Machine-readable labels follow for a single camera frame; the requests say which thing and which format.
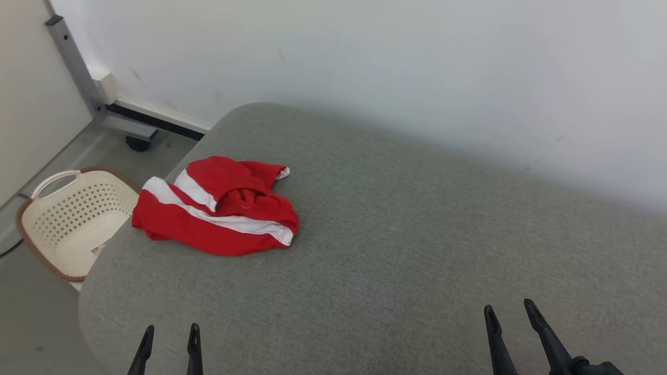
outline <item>white plastic basket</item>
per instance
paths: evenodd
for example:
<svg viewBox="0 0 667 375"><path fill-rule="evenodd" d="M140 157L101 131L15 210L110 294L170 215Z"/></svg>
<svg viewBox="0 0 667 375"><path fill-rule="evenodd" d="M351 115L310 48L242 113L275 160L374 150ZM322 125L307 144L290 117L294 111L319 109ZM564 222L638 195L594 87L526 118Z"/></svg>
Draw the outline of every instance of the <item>white plastic basket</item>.
<svg viewBox="0 0 667 375"><path fill-rule="evenodd" d="M74 180L39 194L57 180ZM23 239L47 267L69 282L82 282L97 249L130 217L139 190L111 168L57 173L39 184L16 222Z"/></svg>

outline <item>baseboard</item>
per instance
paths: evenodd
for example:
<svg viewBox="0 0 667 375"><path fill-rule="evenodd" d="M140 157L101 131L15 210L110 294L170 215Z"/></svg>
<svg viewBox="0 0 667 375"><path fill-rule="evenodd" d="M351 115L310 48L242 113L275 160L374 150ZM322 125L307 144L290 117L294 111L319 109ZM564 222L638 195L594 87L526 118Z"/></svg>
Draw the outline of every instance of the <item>baseboard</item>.
<svg viewBox="0 0 667 375"><path fill-rule="evenodd" d="M132 111L136 111L144 115L162 121L166 121L168 123L172 123L176 126L180 126L184 129L192 130L200 134L206 134L215 125L215 124L198 123L196 121L192 121L190 119L186 119L184 117L175 115L173 113L168 113L161 109L152 108L149 105L122 96L118 98L118 100L116 100L112 105L118 105L120 107L124 107Z"/></svg>

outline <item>floor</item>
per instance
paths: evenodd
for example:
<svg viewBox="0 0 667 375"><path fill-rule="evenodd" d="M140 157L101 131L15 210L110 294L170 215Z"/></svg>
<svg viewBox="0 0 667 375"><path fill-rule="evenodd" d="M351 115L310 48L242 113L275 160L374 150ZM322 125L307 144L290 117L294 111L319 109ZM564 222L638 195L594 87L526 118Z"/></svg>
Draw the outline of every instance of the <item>floor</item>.
<svg viewBox="0 0 667 375"><path fill-rule="evenodd" d="M117 137L105 140L113 145L84 159L81 167L113 167L139 186L154 175L166 176L196 144L160 131L149 151L137 153L122 137L110 137ZM0 262L0 374L106 375L79 329L77 299L78 292L25 244L5 256Z"/></svg>

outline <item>white wall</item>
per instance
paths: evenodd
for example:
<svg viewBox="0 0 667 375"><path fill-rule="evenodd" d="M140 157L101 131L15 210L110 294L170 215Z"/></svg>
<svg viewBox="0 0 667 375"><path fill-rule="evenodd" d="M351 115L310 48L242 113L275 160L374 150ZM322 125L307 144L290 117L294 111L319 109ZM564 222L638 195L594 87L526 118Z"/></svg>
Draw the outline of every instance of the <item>white wall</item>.
<svg viewBox="0 0 667 375"><path fill-rule="evenodd" d="M93 119L50 18L42 1L0 1L0 208Z"/></svg>
<svg viewBox="0 0 667 375"><path fill-rule="evenodd" d="M272 101L667 212L663 0L53 0L124 98Z"/></svg>

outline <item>gray fabric bench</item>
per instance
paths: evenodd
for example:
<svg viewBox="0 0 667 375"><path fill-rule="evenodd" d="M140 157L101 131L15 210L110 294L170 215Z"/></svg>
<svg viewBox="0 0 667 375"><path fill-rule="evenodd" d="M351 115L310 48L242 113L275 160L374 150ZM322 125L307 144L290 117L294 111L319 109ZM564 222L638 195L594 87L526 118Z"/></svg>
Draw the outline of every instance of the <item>gray fabric bench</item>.
<svg viewBox="0 0 667 375"><path fill-rule="evenodd" d="M275 190L288 250L215 257L129 222L83 286L93 353L126 374L185 374L190 324L206 374L491 374L493 305L517 371L546 374L523 298L572 355L657 374L667 353L667 220L406 139L271 104L232 111L171 173L209 155L288 165Z"/></svg>

